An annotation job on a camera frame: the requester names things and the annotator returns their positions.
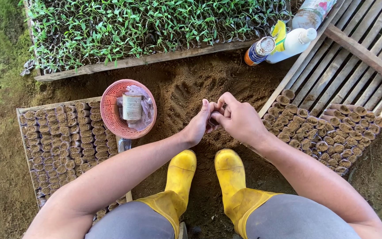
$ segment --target gray shorts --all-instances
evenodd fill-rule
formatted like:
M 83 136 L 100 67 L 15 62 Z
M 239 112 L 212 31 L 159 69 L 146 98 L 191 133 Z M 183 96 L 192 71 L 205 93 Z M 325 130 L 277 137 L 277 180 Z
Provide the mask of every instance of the gray shorts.
M 246 225 L 247 237 L 254 239 L 360 238 L 343 219 L 310 199 L 279 194 L 254 210 Z M 85 239 L 169 239 L 172 225 L 142 202 L 115 208 L 91 227 Z

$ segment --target loose soil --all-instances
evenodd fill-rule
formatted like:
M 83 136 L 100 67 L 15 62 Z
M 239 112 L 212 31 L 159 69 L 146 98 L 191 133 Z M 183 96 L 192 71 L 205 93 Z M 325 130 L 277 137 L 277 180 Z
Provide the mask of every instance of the loose soil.
M 0 1 L 0 9 L 12 8 L 17 2 Z M 7 12 L 15 11 L 0 11 L 0 14 Z M 0 16 L 0 19 L 23 22 L 19 14 Z M 7 32 L 13 31 L 18 34 L 6 36 Z M 260 110 L 295 60 L 248 67 L 242 61 L 244 52 L 234 51 L 37 83 L 32 76 L 18 76 L 30 56 L 28 49 L 31 43 L 25 28 L 19 28 L 16 24 L 13 31 L 0 24 L 0 238 L 22 237 L 37 213 L 15 108 L 100 96 L 107 86 L 118 79 L 135 79 L 151 90 L 158 109 L 154 128 L 134 141 L 133 147 L 136 147 L 178 132 L 199 111 L 203 98 L 217 100 L 225 91 L 232 92 L 239 100 L 247 101 Z M 222 193 L 213 163 L 215 153 L 222 148 L 231 148 L 241 156 L 248 187 L 294 193 L 271 164 L 220 128 L 204 136 L 200 144 L 192 148 L 197 154 L 197 171 L 191 185 L 187 211 L 181 217 L 187 225 L 189 238 L 232 237 L 233 225 L 223 213 Z M 167 166 L 162 166 L 136 186 L 132 190 L 133 198 L 161 192 L 166 183 Z M 382 129 L 350 171 L 353 169 L 356 170 L 352 174 L 352 185 L 382 219 Z M 60 185 L 66 182 L 65 174 L 64 179 L 60 178 Z

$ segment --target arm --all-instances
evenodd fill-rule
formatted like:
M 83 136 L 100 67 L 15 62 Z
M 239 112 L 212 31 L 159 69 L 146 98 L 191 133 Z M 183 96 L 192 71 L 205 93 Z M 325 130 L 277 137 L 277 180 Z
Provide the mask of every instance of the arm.
M 209 117 L 209 102 L 203 100 L 201 111 L 180 133 L 118 154 L 61 187 L 39 211 L 24 238 L 83 238 L 97 211 L 215 129 L 207 126 Z
M 222 115 L 221 107 L 228 106 Z M 254 108 L 229 92 L 211 106 L 230 135 L 254 147 L 284 175 L 298 195 L 320 203 L 343 218 L 362 238 L 382 238 L 382 222 L 359 193 L 342 177 L 314 158 L 282 142 L 264 127 Z

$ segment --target bottle cap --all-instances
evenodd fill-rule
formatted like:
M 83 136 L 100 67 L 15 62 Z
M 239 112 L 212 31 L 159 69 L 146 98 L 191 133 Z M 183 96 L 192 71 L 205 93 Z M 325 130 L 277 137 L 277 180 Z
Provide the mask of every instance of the bottle cap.
M 316 38 L 316 30 L 314 28 L 309 28 L 300 33 L 298 40 L 302 44 L 309 43 Z

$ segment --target pink plastic basket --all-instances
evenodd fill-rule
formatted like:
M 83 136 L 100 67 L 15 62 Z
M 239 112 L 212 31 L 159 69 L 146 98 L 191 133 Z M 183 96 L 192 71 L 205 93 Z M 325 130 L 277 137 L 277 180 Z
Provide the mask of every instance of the pink plastic basket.
M 150 95 L 151 100 L 153 101 L 154 106 L 154 117 L 151 124 L 141 132 L 138 132 L 135 129 L 129 128 L 126 120 L 120 117 L 119 109 L 117 106 L 117 98 L 121 97 L 123 93 L 125 93 L 126 87 L 129 85 L 137 85 Z M 137 139 L 144 135 L 146 135 L 153 128 L 154 123 L 156 122 L 157 117 L 157 107 L 156 101 L 154 100 L 153 95 L 150 90 L 145 87 L 145 85 L 139 83 L 136 80 L 132 79 L 121 79 L 113 84 L 111 84 L 105 91 L 103 96 L 101 97 L 101 117 L 103 118 L 104 124 L 107 128 L 113 132 L 115 135 L 124 138 L 124 139 Z

